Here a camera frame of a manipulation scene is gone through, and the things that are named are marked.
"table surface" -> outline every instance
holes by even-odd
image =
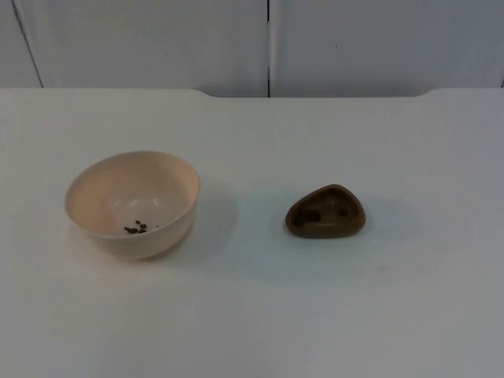
[[[0,375],[501,376],[503,144],[500,90],[0,90]],[[191,234],[153,261],[93,249],[63,211],[74,176],[128,150],[202,178]],[[289,235],[289,207],[328,183],[364,230]]]

